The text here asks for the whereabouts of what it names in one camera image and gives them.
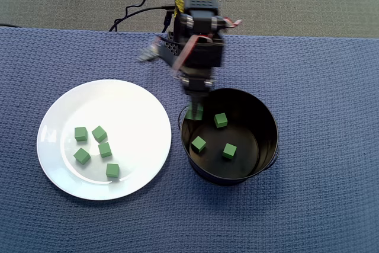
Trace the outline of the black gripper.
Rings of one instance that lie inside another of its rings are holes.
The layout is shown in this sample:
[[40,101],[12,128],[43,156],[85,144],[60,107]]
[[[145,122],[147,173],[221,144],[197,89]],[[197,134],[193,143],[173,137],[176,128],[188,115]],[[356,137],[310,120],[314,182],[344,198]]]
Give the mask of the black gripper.
[[191,97],[192,119],[202,119],[204,114],[204,100],[209,90],[214,85],[213,72],[211,68],[181,68],[181,83],[184,91]]

